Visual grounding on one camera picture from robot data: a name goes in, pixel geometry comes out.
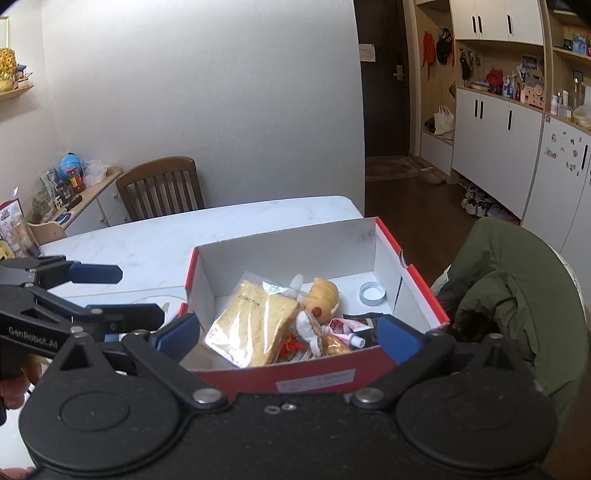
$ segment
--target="table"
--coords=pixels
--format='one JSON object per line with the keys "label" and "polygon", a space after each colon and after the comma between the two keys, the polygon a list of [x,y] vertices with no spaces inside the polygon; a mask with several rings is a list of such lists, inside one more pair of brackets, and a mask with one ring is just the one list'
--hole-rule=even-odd
{"label": "table", "polygon": [[[193,248],[212,242],[277,230],[361,218],[345,197],[312,197],[233,205],[179,213],[66,238],[42,247],[46,255],[66,255],[85,263],[117,264],[117,285],[65,284],[53,293],[64,298],[158,288],[184,288]],[[32,466],[17,428],[18,411],[0,427],[0,468]]]}

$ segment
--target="wooden floor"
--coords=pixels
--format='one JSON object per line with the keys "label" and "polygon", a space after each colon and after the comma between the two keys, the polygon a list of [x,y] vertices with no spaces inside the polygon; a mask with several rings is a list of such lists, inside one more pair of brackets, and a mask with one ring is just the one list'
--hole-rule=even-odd
{"label": "wooden floor", "polygon": [[365,216],[379,216],[428,285],[452,263],[475,216],[460,205],[466,191],[459,185],[430,185],[419,179],[365,184]]}

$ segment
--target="white label sticker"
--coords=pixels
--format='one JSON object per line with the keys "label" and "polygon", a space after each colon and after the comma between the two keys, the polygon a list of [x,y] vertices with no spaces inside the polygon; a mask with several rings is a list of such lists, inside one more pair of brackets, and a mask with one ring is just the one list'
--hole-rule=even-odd
{"label": "white label sticker", "polygon": [[294,380],[284,380],[275,382],[279,393],[296,393],[318,390],[319,388],[334,387],[351,383],[355,378],[355,369],[332,372],[326,375],[316,375],[315,377],[296,378]]}

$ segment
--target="packaged bread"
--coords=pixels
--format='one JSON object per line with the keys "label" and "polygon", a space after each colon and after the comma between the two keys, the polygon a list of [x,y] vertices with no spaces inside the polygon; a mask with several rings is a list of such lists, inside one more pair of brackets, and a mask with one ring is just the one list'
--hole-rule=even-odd
{"label": "packaged bread", "polygon": [[240,368],[271,364],[299,307],[293,299],[242,280],[205,343]]}

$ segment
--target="rug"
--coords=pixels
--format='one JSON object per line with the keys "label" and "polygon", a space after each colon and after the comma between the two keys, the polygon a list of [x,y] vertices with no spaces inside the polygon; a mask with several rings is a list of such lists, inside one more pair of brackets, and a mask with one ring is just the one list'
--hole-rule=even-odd
{"label": "rug", "polygon": [[413,179],[420,169],[419,163],[405,155],[367,157],[365,158],[365,181]]}

